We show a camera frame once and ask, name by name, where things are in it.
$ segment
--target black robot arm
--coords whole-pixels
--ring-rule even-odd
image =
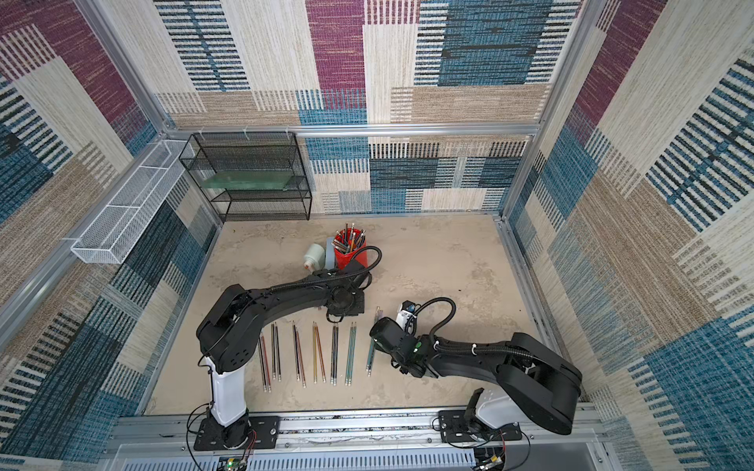
[[[327,307],[327,319],[340,322],[345,316],[364,312],[364,289],[361,284],[371,279],[369,267],[355,257],[342,270],[319,270],[308,277],[267,289],[244,289],[229,286],[207,313],[196,330],[202,356],[212,360],[218,374],[233,372],[246,365],[256,350],[259,335],[267,324],[307,307]]]
[[[417,378],[463,376],[499,384],[535,424],[568,435],[581,372],[532,336],[516,332],[509,341],[472,344],[405,332],[384,317],[369,332],[378,350],[393,357],[404,374]]]

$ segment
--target patterned fabric wall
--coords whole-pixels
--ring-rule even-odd
[[[510,218],[626,469],[754,469],[753,39],[609,0]]]
[[[497,212],[528,136],[299,139],[314,214]]]
[[[0,305],[155,136],[70,0],[0,0]]]
[[[117,418],[137,413],[216,232],[189,185],[124,264],[77,261],[0,356],[3,469],[86,468]]]
[[[102,0],[178,127],[532,121],[581,0]]]

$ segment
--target red wire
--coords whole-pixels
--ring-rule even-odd
[[[249,445],[246,446],[246,449],[244,450],[244,454],[241,455],[241,459],[243,460],[247,460],[251,458],[251,450],[254,449],[254,445],[256,444],[256,430],[252,430],[251,433],[254,434],[254,437],[252,438],[251,436],[249,436],[249,439],[251,440],[251,442],[249,443]]]

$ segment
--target black mounting plate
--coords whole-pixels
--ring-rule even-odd
[[[333,301],[328,301],[327,307],[327,320],[331,323],[340,323],[344,317],[358,316],[364,313],[364,291],[358,288],[352,288],[351,291],[347,291],[343,288],[341,291],[341,300],[345,299],[348,302],[348,307],[338,306]]]
[[[482,437],[474,438],[468,433],[468,423],[464,419],[464,411],[457,409],[440,411],[437,413],[440,419],[440,435],[443,443],[464,443],[483,441]],[[513,424],[504,425],[500,429],[503,440],[514,442],[523,439],[521,429]]]
[[[277,415],[249,417],[250,430],[256,431],[255,450],[269,450],[275,448],[280,417]],[[194,451],[225,450],[222,445],[222,425],[217,421],[205,418],[199,424],[199,432],[194,441]]]

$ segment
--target black cable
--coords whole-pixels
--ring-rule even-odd
[[[209,365],[201,365],[201,360],[207,358],[207,355],[202,355],[199,361],[196,362],[196,366],[206,366],[207,367],[207,374],[210,376],[210,393],[212,394],[212,399],[210,399],[208,405],[212,407],[215,405],[215,382],[212,381],[212,367]]]
[[[418,311],[411,313],[411,316],[406,320],[406,326],[403,327],[403,331],[409,335],[416,335],[416,314]]]
[[[188,427],[189,427],[188,432],[191,433],[191,434],[193,434],[193,435],[198,435],[199,434],[199,430],[197,430],[196,432],[194,430],[191,430],[191,426],[194,425],[194,422],[196,422],[196,420],[199,417],[201,417],[201,416],[197,415],[196,417],[193,418],[193,420],[191,422],[188,423]]]
[[[455,316],[455,302],[453,302],[453,300],[452,300],[451,298],[444,298],[444,297],[441,297],[441,298],[432,298],[432,299],[430,299],[429,301],[427,301],[427,302],[425,302],[424,304],[422,304],[422,305],[421,305],[421,306],[419,307],[419,309],[417,309],[417,310],[416,310],[416,312],[414,312],[414,317],[416,317],[416,316],[418,316],[418,314],[419,314],[420,312],[422,312],[422,311],[424,310],[424,308],[425,308],[425,307],[427,307],[427,306],[429,306],[429,305],[431,305],[431,304],[434,304],[434,303],[436,303],[436,302],[442,302],[442,301],[444,301],[444,302],[446,302],[446,303],[450,304],[450,314],[448,314],[448,317],[446,317],[445,319],[443,319],[443,320],[439,321],[439,322],[438,322],[438,323],[437,323],[437,324],[436,324],[436,325],[435,325],[435,326],[434,326],[434,327],[433,327],[433,328],[432,328],[432,329],[431,329],[431,330],[429,331],[429,342],[430,342],[430,344],[432,344],[432,345],[434,345],[434,333],[435,333],[435,332],[437,332],[437,330],[438,330],[438,329],[439,329],[440,327],[442,327],[442,326],[446,325],[446,324],[447,324],[448,322],[450,322],[450,320],[451,320],[451,319],[453,318],[453,316]]]
[[[454,347],[448,344],[437,344],[435,347],[440,353],[448,353],[451,355],[480,355],[484,353],[504,353],[507,355],[521,356],[526,359],[535,360],[536,356],[525,350],[519,350],[512,347],[503,347],[501,345],[477,345],[476,347]]]
[[[448,445],[452,446],[453,448],[460,448],[461,450],[471,450],[472,448],[479,448],[480,446],[484,446],[490,443],[492,440],[495,439],[496,436],[500,436],[500,439],[503,439],[503,434],[501,433],[500,429],[497,429],[495,432],[497,433],[490,436],[489,440],[487,440],[486,442],[477,443],[475,445],[469,445],[469,446],[458,446],[458,445],[453,445],[451,442],[448,442]]]
[[[196,461],[196,458],[194,457],[194,453],[193,453],[193,452],[191,451],[191,446],[189,445],[189,432],[190,432],[191,430],[189,429],[189,426],[190,426],[191,424],[193,424],[193,422],[192,422],[192,420],[191,420],[191,417],[192,417],[192,415],[194,415],[194,413],[195,413],[196,411],[198,411],[198,410],[199,410],[199,408],[202,408],[202,407],[204,407],[205,405],[210,405],[210,403],[208,403],[208,402],[205,402],[204,404],[202,404],[202,405],[199,405],[199,406],[198,406],[198,407],[197,407],[196,409],[194,409],[193,411],[191,411],[191,414],[189,414],[189,415],[188,415],[188,419],[186,420],[186,449],[188,450],[188,454],[190,454],[190,455],[191,455],[191,459],[192,459],[192,460],[194,461],[194,464],[196,465],[196,469],[198,469],[199,471],[204,471],[204,470],[203,470],[203,469],[201,469],[201,466],[199,466],[199,462],[197,462],[197,461]]]
[[[292,283],[283,283],[281,285],[271,286],[268,289],[270,292],[276,292],[276,291],[281,291],[283,289],[302,288],[304,286],[318,285],[321,283],[327,283],[329,281],[334,281],[334,280],[345,280],[346,278],[358,277],[361,274],[369,273],[374,267],[379,265],[379,262],[382,260],[382,251],[375,246],[365,246],[365,247],[361,247],[356,252],[353,252],[353,257],[355,257],[356,255],[359,255],[360,253],[366,250],[372,250],[374,252],[377,252],[377,259],[374,262],[372,262],[370,266],[356,270],[354,273],[333,275],[327,278],[320,278],[319,280],[295,281]]]
[[[522,432],[524,437],[526,438],[526,441],[529,442],[529,447],[526,449],[526,456],[524,457],[523,461],[521,463],[518,463],[516,466],[513,466],[512,468],[508,468],[505,471],[513,471],[514,469],[518,469],[526,462],[526,460],[529,459],[529,454],[532,453],[532,441],[529,440],[529,436]]]
[[[369,288],[369,285],[372,284],[372,272],[366,274],[366,286],[359,286],[359,289],[364,290]]]
[[[201,333],[204,331],[204,328],[207,327],[208,325],[209,324],[204,324],[202,326],[201,330],[199,330],[199,333],[196,334],[196,336],[199,337],[199,335],[201,335]],[[201,341],[199,342],[199,351],[201,352],[201,358],[199,358],[199,361],[196,362],[196,366],[206,366],[209,369],[209,373],[212,374],[212,367],[209,366],[209,365],[200,365],[201,360],[203,360],[205,357],[207,357],[207,356],[210,355],[210,351],[214,347],[217,347],[217,344],[219,344],[220,341],[223,338],[225,338],[225,336],[228,334],[228,332],[230,332],[231,329],[233,329],[233,325],[235,325],[235,323],[231,323],[231,325],[228,326],[228,328],[222,333],[222,335],[220,335],[220,338],[218,338],[217,341],[214,344],[212,344],[212,347],[207,348],[206,351],[201,349]],[[214,390],[214,388],[212,389],[212,399],[213,399],[213,401],[215,399],[215,390]]]
[[[330,319],[330,316],[335,317],[337,320]],[[327,319],[327,322],[331,324],[340,324],[341,322],[343,322],[344,318],[345,318],[345,314],[343,314],[342,316],[336,316],[335,314],[331,314],[331,313],[325,314],[325,319]]]

